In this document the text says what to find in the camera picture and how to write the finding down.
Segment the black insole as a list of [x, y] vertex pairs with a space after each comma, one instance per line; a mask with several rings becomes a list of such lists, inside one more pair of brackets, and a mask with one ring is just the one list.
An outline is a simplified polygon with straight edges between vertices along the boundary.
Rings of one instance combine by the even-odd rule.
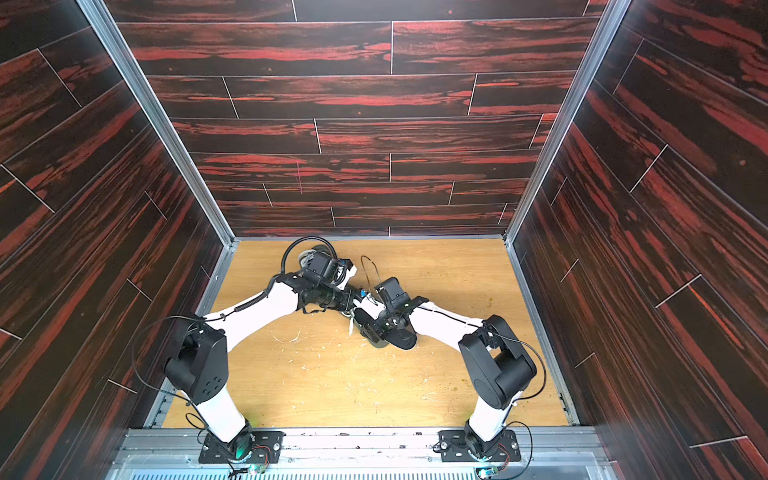
[[367, 335], [375, 348], [388, 345], [401, 350], [410, 350], [417, 343], [417, 335], [406, 316], [382, 313], [369, 323]]

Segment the green shoe white laces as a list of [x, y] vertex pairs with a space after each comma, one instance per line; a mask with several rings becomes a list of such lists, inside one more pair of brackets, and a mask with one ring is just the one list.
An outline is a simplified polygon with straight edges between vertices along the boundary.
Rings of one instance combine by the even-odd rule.
[[374, 348], [384, 348], [388, 343], [383, 339], [383, 329], [379, 322], [380, 306], [357, 306], [352, 309], [352, 319]]
[[298, 255], [298, 262], [301, 269], [306, 268], [316, 253], [327, 253], [327, 248], [323, 245], [315, 245], [313, 248], [302, 251]]

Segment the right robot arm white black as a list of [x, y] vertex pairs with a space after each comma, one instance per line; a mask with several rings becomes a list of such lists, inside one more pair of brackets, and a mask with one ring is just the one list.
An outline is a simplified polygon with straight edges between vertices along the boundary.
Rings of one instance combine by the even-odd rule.
[[361, 334], [374, 345], [410, 350], [422, 335], [459, 351], [478, 395], [465, 424], [467, 440], [478, 455], [498, 442], [513, 404], [537, 375], [526, 347], [502, 317], [470, 318], [424, 297], [411, 298], [394, 277], [375, 295], [353, 293], [352, 305]]

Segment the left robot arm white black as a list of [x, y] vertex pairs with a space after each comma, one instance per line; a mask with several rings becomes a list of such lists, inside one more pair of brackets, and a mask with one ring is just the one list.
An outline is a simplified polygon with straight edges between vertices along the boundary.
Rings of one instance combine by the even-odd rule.
[[351, 260], [313, 249], [300, 255], [299, 266], [297, 272], [274, 275], [264, 291], [233, 307], [177, 320], [164, 374], [236, 458], [248, 449], [251, 427], [227, 390], [229, 353], [269, 323], [309, 304], [322, 310], [352, 309], [356, 294], [348, 283], [356, 267]]

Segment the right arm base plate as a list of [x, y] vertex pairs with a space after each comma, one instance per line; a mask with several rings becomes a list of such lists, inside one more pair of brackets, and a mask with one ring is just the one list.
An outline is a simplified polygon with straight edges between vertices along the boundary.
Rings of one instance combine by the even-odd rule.
[[433, 452], [443, 462], [519, 462], [521, 453], [515, 433], [503, 429], [492, 440], [482, 440], [465, 429], [438, 432]]

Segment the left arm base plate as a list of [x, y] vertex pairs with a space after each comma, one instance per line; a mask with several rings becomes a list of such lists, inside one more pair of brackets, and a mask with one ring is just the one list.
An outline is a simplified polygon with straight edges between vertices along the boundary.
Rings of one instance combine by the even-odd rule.
[[198, 461], [217, 465], [276, 464], [284, 436], [285, 433], [278, 430], [249, 430], [239, 433], [230, 442], [223, 442], [208, 432]]

